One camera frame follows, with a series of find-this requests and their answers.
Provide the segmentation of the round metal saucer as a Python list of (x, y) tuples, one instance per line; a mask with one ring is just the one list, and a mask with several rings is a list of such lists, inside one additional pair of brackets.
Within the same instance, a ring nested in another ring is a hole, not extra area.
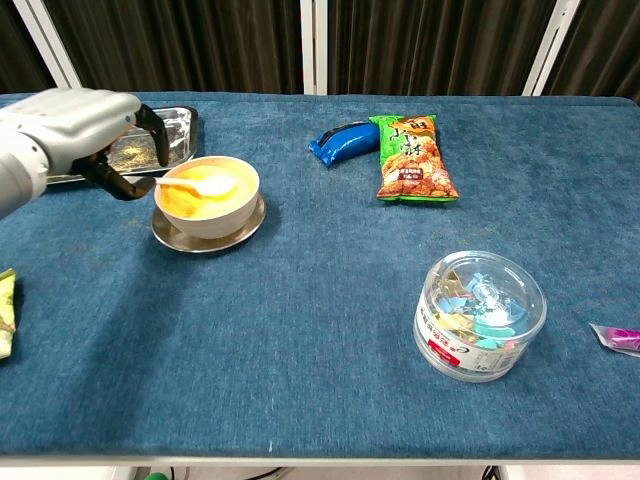
[(162, 245), (179, 252), (204, 254), (219, 252), (249, 239), (262, 225), (266, 216), (266, 202), (258, 194), (256, 207), (248, 221), (237, 231), (217, 239), (192, 237), (174, 227), (160, 209), (155, 207), (151, 217), (151, 231)]

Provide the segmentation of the dark pleated curtain panel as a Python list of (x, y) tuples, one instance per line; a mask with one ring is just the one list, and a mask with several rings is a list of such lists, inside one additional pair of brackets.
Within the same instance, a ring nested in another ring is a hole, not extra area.
[(556, 0), (329, 0), (331, 94), (519, 95)]
[(543, 93), (640, 105), (640, 0), (581, 0)]
[(12, 0), (0, 0), (0, 94), (55, 86)]
[(44, 0), (85, 87), (303, 91), (299, 0)]

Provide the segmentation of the white frame post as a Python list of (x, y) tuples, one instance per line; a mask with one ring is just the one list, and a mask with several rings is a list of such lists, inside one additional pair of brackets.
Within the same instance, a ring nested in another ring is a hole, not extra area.
[(540, 96), (543, 93), (580, 4), (581, 0), (555, 0), (522, 96)]
[(82, 82), (44, 0), (12, 1), (56, 86), (81, 88)]
[(329, 2), (299, 0), (305, 95), (328, 94)]

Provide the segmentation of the blue table cloth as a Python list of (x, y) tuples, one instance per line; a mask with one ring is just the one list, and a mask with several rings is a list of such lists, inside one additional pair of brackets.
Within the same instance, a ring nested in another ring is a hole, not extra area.
[[(184, 254), (154, 202), (60, 185), (0, 221), (18, 329), (0, 361), (0, 461), (124, 457), (640, 460), (640, 106), (603, 97), (149, 92), (200, 115), (198, 147), (251, 163), (266, 217)], [(376, 115), (436, 117), (456, 201), (377, 198), (379, 149), (309, 143)], [(485, 384), (413, 337), (428, 269), (461, 250), (522, 266), (546, 322)]]

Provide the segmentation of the bowl with yellow filling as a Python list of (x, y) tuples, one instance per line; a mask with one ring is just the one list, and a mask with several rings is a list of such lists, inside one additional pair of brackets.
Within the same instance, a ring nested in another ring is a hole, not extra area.
[(156, 207), (178, 230), (202, 239), (217, 239), (239, 230), (254, 211), (260, 193), (260, 176), (248, 162), (229, 156), (195, 158), (161, 177), (204, 179), (227, 175), (236, 181), (227, 195), (207, 197), (185, 187), (156, 183)]

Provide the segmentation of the green snack bag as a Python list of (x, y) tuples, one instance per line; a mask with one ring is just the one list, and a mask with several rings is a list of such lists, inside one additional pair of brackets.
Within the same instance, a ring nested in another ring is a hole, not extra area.
[(382, 201), (446, 203), (459, 198), (443, 161), (434, 115), (376, 115)]

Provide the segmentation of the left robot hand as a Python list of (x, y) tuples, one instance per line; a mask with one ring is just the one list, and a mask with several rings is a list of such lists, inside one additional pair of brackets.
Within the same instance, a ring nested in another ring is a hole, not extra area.
[(88, 88), (53, 88), (0, 108), (0, 130), (35, 140), (49, 160), (48, 176), (80, 175), (114, 198), (139, 199), (152, 180), (133, 184), (108, 164), (111, 145), (131, 128), (151, 134), (162, 167), (169, 143), (162, 119), (134, 95)]

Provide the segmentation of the rectangular steel tray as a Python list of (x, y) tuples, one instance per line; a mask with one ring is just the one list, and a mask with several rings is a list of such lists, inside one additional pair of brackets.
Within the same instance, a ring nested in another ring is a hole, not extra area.
[(120, 137), (108, 153), (108, 164), (122, 175), (146, 175), (169, 170), (190, 161), (198, 141), (198, 112), (191, 107), (155, 109), (163, 120), (169, 143), (169, 161), (162, 167), (155, 153), (151, 134), (134, 127)]

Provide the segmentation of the white plastic spoon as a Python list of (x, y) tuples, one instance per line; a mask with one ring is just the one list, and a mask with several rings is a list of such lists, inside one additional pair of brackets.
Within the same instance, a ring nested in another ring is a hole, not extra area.
[(236, 181), (227, 175), (211, 176), (204, 179), (184, 179), (173, 177), (159, 177), (158, 185), (185, 187), (201, 196), (220, 197), (229, 194), (236, 186)]

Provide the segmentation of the pink item in clear wrapper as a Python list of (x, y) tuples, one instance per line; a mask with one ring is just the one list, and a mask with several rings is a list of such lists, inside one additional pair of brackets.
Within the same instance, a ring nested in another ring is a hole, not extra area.
[(602, 326), (590, 323), (599, 342), (606, 348), (640, 358), (640, 330)]

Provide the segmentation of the clear round clip container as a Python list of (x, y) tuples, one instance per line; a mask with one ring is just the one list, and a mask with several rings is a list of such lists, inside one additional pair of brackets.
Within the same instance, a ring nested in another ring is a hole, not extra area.
[(546, 316), (543, 291), (521, 266), (486, 251), (459, 251), (428, 271), (413, 334), (435, 369), (485, 383), (512, 369)]

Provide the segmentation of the crumpled yellow-green snack bag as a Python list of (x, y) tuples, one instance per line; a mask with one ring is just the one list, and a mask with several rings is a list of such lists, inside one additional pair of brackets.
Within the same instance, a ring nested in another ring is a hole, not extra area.
[(16, 332), (14, 291), (16, 272), (10, 268), (0, 273), (0, 360), (12, 353), (13, 337)]

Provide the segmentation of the blue snack packet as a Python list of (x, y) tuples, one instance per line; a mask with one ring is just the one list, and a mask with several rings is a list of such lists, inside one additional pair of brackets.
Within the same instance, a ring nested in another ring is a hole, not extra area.
[(353, 122), (324, 132), (309, 143), (309, 150), (327, 167), (379, 149), (379, 127), (369, 121)]

